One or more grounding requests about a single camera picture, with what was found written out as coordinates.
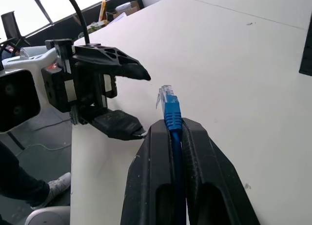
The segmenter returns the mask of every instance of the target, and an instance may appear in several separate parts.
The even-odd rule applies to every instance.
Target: black wire
[[[77,4],[77,2],[75,0],[69,0],[70,3],[72,4],[72,6],[74,7],[77,15],[78,15],[78,18],[80,20],[80,23],[81,23],[81,27],[82,27],[82,31],[83,31],[83,34],[84,34],[84,41],[87,43],[90,43],[90,39],[89,39],[89,34],[88,34],[88,29],[87,29],[87,24],[86,24],[86,21],[84,20],[84,17],[82,15],[82,12]]]
[[[7,133],[9,135],[9,137],[11,137],[11,139],[14,141],[14,143],[16,143],[16,145],[21,149],[24,150],[25,147],[18,141],[18,139],[16,139],[16,137],[12,134],[12,132],[8,132]]]
[[[55,123],[55,124],[43,126],[43,127],[38,128],[38,129],[31,130],[31,131],[32,131],[32,132],[33,132],[33,131],[40,131],[40,130],[45,129],[45,128],[47,128],[47,127],[56,126],[56,125],[58,125],[58,124],[61,124],[61,123],[67,122],[67,121],[70,121],[70,119],[66,119],[66,120],[63,120],[63,121],[58,122],[58,123]]]

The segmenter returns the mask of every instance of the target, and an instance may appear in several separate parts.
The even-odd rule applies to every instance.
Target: window
[[[34,0],[1,0],[0,15],[11,11],[15,11],[16,22],[22,36],[49,23]],[[6,40],[2,22],[0,23],[0,38],[0,42]]]
[[[102,0],[76,0],[81,10],[101,1]],[[53,22],[75,13],[69,0],[40,0],[40,2]]]

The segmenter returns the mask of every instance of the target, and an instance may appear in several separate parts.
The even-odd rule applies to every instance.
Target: person's leg
[[[67,190],[71,174],[46,183],[28,175],[19,165],[15,155],[0,142],[0,194],[26,201],[32,209],[47,206],[57,195]]]
[[[12,225],[12,224],[8,223],[8,222],[5,221],[5,220],[2,220],[2,217],[1,217],[1,215],[0,215],[0,225]]]
[[[38,206],[45,201],[49,191],[49,185],[28,175],[15,155],[0,142],[0,194]]]
[[[2,60],[7,59],[7,58],[11,58],[11,57],[13,57],[13,56],[14,56],[14,55],[11,54],[11,53],[8,53],[8,52],[5,52],[5,51],[2,52]]]

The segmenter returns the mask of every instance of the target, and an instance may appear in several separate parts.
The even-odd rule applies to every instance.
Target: dark pants
[[[14,55],[12,55],[11,53],[8,53],[8,52],[5,52],[5,51],[2,52],[2,60],[7,59],[7,58],[11,58],[13,56]]]
[[[30,206],[38,206],[49,194],[49,185],[28,175],[19,165],[15,155],[0,142],[0,194],[24,200]],[[0,215],[0,225],[8,225]]]

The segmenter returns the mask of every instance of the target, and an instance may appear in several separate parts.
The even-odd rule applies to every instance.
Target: black cable
[[[79,18],[80,23],[81,23],[82,31],[84,34],[84,41],[86,42],[86,44],[88,44],[88,43],[90,43],[90,39],[89,39],[89,33],[88,33],[86,21],[84,20],[84,17],[82,15],[82,12],[81,12],[77,2],[75,0],[69,0],[69,1],[72,4],[72,6],[74,7],[74,9],[78,15],[78,18]]]
[[[9,137],[11,137],[11,139],[14,141],[14,143],[16,143],[16,145],[21,149],[24,150],[25,147],[18,141],[18,139],[15,138],[15,136],[12,134],[12,132],[8,132]]]

